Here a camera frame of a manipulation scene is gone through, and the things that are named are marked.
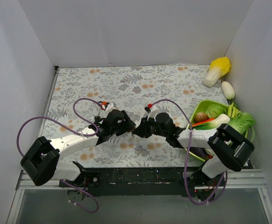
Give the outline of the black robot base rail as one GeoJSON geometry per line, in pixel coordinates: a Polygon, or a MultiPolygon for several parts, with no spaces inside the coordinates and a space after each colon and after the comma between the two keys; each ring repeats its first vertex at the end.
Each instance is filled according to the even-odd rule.
{"type": "Polygon", "coordinates": [[[187,195],[183,167],[85,168],[76,180],[59,182],[59,187],[67,183],[94,197],[187,195]]]}

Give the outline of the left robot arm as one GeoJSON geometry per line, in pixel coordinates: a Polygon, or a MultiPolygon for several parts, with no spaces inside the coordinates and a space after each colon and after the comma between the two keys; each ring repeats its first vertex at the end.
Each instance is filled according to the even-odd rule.
{"type": "Polygon", "coordinates": [[[41,136],[35,140],[21,160],[35,186],[42,186],[51,179],[67,180],[80,187],[85,183],[85,169],[76,161],[61,160],[83,148],[107,142],[113,135],[120,136],[136,127],[128,114],[113,109],[105,118],[97,116],[87,128],[60,138],[48,140],[41,136]]]}

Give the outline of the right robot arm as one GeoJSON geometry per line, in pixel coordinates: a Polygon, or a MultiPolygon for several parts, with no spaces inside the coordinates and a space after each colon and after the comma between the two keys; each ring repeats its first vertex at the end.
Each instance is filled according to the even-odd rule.
{"type": "Polygon", "coordinates": [[[166,142],[176,148],[212,149],[215,155],[205,162],[197,174],[199,183],[205,186],[225,171],[241,171],[255,149],[251,141],[228,124],[209,130],[190,130],[176,126],[164,112],[154,118],[142,118],[132,133],[141,138],[152,135],[165,137],[166,142]]]}

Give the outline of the orange black padlock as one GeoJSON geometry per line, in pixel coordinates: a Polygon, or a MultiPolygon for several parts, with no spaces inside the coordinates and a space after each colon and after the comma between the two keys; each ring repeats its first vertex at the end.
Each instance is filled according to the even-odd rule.
{"type": "Polygon", "coordinates": [[[105,101],[98,101],[98,103],[100,104],[100,106],[101,106],[102,108],[106,108],[106,107],[109,105],[109,103],[108,103],[108,102],[105,102],[105,101]]]}

